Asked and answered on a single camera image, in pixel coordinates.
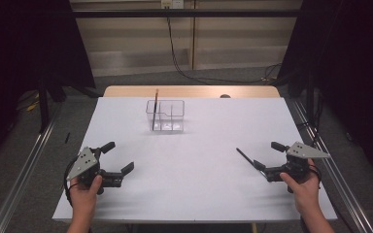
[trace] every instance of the black curtain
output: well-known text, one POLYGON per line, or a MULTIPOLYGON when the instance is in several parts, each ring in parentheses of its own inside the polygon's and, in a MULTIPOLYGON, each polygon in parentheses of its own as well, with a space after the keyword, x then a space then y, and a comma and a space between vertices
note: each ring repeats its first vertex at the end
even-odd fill
POLYGON ((322 58, 331 25, 341 0, 304 0, 292 30, 277 84, 288 83, 288 93, 296 97, 313 78, 322 58))
POLYGON ((37 89, 73 82, 95 87, 68 0, 0 0, 0 142, 17 115, 17 99, 37 89))
POLYGON ((317 82, 326 102, 373 165, 373 1, 346 2, 317 82))

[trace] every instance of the metal frame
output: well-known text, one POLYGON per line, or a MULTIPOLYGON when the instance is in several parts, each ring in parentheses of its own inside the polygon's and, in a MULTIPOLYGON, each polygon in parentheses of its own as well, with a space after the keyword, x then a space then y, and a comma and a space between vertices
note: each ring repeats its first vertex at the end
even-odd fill
POLYGON ((55 17, 301 17, 312 16, 325 11, 300 10, 77 10, 72 13, 51 13, 55 17))
MULTIPOLYGON (((304 121, 307 122, 307 111, 302 105, 299 100, 294 102, 294 107, 299 115, 299 117, 304 121)), ((314 140, 314 137, 317 133, 316 129, 311 126, 307 126, 308 135, 314 140)), ((322 138, 319 136, 317 137, 316 144, 319 150, 329 153, 326 145, 324 144, 322 138)), ((358 203, 356 197, 354 196, 353 192, 351 191, 350 187, 347 185, 347 182, 344 180, 340 170, 338 169, 335 161, 332 157, 323 159, 323 164, 326 170, 329 173, 332 181, 334 182, 341 198, 343 199, 345 205, 347 206, 348 211, 350 212, 351 217, 353 218, 354 222, 356 223, 356 227, 358 228, 359 232, 373 232, 373 228, 365 215, 365 212, 361 205, 358 203)))
POLYGON ((47 143, 51 135, 54 123, 59 116, 60 109, 61 104, 55 106, 55 110, 48 127, 46 127, 44 132, 38 135, 32 151, 29 153, 25 164, 23 165, 19 175, 17 176, 17 180, 15 181, 10 193, 8 194, 0 208, 0 233, 5 232, 6 228, 8 227, 11 217, 14 214, 15 209, 17 208, 17 204, 19 203, 20 198, 25 191, 32 172, 36 164, 38 163, 42 151, 44 150, 45 144, 47 143))

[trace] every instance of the clear plastic container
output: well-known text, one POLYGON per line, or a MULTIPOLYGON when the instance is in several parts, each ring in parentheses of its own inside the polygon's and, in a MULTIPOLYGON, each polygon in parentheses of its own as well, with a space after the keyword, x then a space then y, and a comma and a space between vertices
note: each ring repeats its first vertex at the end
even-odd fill
POLYGON ((149 100, 147 117, 151 131, 184 131, 184 100, 149 100))

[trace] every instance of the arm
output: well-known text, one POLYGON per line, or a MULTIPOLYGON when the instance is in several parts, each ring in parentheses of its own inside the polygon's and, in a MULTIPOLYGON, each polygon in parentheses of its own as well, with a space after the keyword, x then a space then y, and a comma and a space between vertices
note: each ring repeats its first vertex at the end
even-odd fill
POLYGON ((79 183, 75 178, 71 181, 71 198, 72 198, 72 222, 69 226, 68 233, 87 233, 90 223, 95 214, 96 193, 102 184, 102 177, 96 176, 90 188, 83 183, 79 183))
POLYGON ((293 190, 296 210, 311 233, 333 233, 329 222, 325 219, 318 200, 319 179, 310 173, 305 183, 297 183, 287 173, 280 174, 283 181, 293 190))

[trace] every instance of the gray floor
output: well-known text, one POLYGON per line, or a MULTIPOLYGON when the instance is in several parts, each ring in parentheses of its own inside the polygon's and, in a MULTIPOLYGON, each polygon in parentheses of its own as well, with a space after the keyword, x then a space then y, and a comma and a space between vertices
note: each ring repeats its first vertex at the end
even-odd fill
MULTIPOLYGON (((256 81, 264 76, 264 69, 223 69, 207 71, 189 71, 187 74, 194 77, 206 77, 213 79, 229 79, 235 81, 256 81)), ((102 93, 111 84, 202 84, 180 76, 176 72, 143 74, 135 76, 97 78, 96 91, 102 93)), ((212 84, 243 84, 220 81, 206 81, 212 84)), ((91 115, 96 106, 96 99, 90 99, 79 92, 65 88, 68 94, 67 100, 62 104, 53 103, 50 100, 50 109, 54 113, 59 110, 58 117, 53 126, 51 136, 42 150, 32 175, 26 181, 26 187, 16 203, 8 224, 4 226, 6 232, 64 232, 67 224, 56 222, 51 216, 56 208, 57 201, 62 193, 60 189, 62 176, 68 161, 78 152, 91 115)), ((288 107, 294 113, 294 121, 300 122, 293 110, 293 101, 288 98, 287 87, 279 87, 280 94, 287 97, 288 107)), ((11 191, 23 164, 28 158, 40 129, 39 109, 31 112, 19 111, 17 122, 9 136, 0 148, 0 208, 11 191)), ((324 105, 321 127, 321 136, 327 145, 329 152, 336 161, 342 175, 356 195, 371 225, 373 226, 373 167, 366 161, 365 155, 359 145, 348 140, 347 131, 338 121, 333 112, 324 105)), ((305 143, 310 141, 305 129, 300 129, 300 134, 305 143)), ((328 195, 341 215, 352 226, 353 220, 349 217, 349 211, 344 205, 336 187, 323 170, 323 184, 328 195)), ((331 224, 337 232, 349 232, 345 223, 341 220, 332 221, 331 224)), ((282 223, 261 223, 259 232, 301 232, 298 221, 282 223)), ((126 232, 123 225, 94 224, 94 232, 126 232)))

